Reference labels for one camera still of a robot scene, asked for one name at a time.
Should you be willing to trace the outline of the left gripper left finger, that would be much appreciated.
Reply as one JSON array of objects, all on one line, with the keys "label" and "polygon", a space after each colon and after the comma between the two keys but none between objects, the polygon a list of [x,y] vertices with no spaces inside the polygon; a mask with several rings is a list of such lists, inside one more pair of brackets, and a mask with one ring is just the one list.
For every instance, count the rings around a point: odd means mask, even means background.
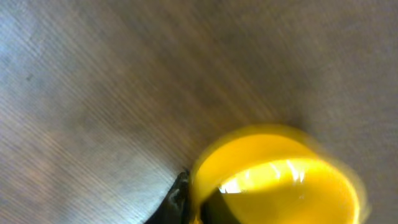
[{"label": "left gripper left finger", "polygon": [[176,177],[156,211],[144,224],[187,224],[190,218],[190,173],[185,170]]}]

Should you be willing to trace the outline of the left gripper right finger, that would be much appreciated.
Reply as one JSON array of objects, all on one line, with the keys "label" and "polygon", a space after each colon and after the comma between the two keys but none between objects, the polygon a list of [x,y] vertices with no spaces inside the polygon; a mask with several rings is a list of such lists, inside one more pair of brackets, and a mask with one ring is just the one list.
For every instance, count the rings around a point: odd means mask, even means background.
[{"label": "left gripper right finger", "polygon": [[241,224],[227,203],[227,196],[235,195],[222,191],[220,188],[211,195],[200,207],[200,220],[203,224]]}]

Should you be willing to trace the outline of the yellow measuring scoop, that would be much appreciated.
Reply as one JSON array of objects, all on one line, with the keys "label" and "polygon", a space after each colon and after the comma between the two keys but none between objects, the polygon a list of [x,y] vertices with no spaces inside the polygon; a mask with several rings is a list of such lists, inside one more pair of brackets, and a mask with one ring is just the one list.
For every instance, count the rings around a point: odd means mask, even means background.
[{"label": "yellow measuring scoop", "polygon": [[229,133],[209,145],[190,178],[191,223],[220,188],[241,223],[361,224],[370,213],[361,179],[323,153],[307,133],[263,124]]}]

